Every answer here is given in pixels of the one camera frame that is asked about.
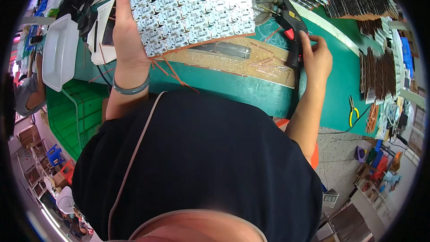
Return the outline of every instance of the green plastic crate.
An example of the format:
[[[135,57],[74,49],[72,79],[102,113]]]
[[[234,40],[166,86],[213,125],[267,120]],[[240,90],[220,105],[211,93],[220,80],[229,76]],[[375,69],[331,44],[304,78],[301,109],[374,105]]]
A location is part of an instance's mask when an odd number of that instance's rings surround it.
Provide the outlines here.
[[[51,131],[78,160],[82,149],[101,126],[101,104],[109,96],[108,86],[72,79],[61,92],[46,87],[46,105]]]

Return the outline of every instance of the yellow pliers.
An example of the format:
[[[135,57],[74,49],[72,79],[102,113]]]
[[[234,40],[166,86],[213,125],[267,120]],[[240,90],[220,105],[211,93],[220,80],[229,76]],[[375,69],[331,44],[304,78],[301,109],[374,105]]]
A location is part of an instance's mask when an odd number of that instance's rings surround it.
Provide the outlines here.
[[[351,123],[352,111],[355,110],[355,112],[357,113],[357,118],[359,117],[359,114],[358,114],[358,109],[356,107],[354,107],[354,101],[352,100],[352,96],[351,95],[349,97],[349,101],[350,101],[350,107],[351,107],[349,123],[350,123],[350,127],[352,127],[352,123]]]

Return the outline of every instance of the white plastic tray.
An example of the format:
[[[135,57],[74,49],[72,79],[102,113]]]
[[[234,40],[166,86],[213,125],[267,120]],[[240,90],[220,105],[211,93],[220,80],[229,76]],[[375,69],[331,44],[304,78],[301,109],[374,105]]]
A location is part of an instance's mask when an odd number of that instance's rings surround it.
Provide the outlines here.
[[[70,14],[49,26],[43,46],[42,78],[43,83],[57,92],[75,75],[78,40],[78,24]]]

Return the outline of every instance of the black t-shirt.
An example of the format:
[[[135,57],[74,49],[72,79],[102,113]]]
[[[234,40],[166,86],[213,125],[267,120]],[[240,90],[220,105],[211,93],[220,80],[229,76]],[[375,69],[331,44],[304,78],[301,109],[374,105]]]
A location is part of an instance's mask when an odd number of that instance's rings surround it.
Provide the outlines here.
[[[73,198],[101,239],[155,99],[106,121],[84,148]],[[111,223],[128,239],[144,222],[180,209],[213,209],[257,226],[269,242],[310,241],[322,209],[321,181],[298,144],[260,109],[194,92],[161,96]]]

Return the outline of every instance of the power cord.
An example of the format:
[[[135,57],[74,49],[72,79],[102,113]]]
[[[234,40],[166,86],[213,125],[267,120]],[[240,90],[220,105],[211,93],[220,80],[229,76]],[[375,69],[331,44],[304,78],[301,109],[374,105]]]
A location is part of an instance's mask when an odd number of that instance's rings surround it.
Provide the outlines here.
[[[400,145],[394,144],[394,143],[392,143],[392,142],[389,142],[389,143],[390,143],[391,145],[393,145],[393,146],[400,147],[400,148],[402,148],[402,149],[404,149],[404,150],[409,149],[409,146],[406,146],[406,148],[405,148],[405,147],[402,147],[402,146],[400,146]]]
[[[347,132],[351,131],[352,128],[354,128],[355,124],[358,122],[358,120],[360,120],[361,117],[363,117],[367,113],[367,111],[370,109],[371,106],[372,105],[369,105],[367,107],[367,109],[357,118],[357,120],[353,123],[353,125],[348,130],[343,131],[343,132],[330,132],[330,133],[318,133],[318,134],[344,134],[344,133],[347,133]]]
[[[97,66],[97,69],[99,70],[99,72],[100,72],[100,75],[101,75],[101,77],[105,80],[105,82],[110,86],[110,87],[112,87],[112,85],[108,82],[108,80],[105,78],[105,76],[103,75],[103,73],[101,72],[101,69],[100,69],[100,67],[98,66],[98,65],[96,65]]]

